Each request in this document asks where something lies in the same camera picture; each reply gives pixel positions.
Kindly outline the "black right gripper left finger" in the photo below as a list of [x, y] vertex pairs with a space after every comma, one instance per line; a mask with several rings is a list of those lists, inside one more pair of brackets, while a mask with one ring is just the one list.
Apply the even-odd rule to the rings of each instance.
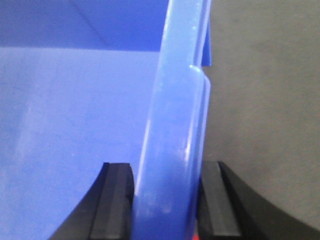
[[133, 199], [130, 164], [105, 162], [85, 196], [50, 239], [128, 240]]

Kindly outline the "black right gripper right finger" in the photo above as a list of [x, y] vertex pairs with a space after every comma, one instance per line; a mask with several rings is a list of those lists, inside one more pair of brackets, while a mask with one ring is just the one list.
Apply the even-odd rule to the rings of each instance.
[[201, 240], [318, 240], [319, 230], [249, 187], [222, 161], [203, 161], [197, 204]]

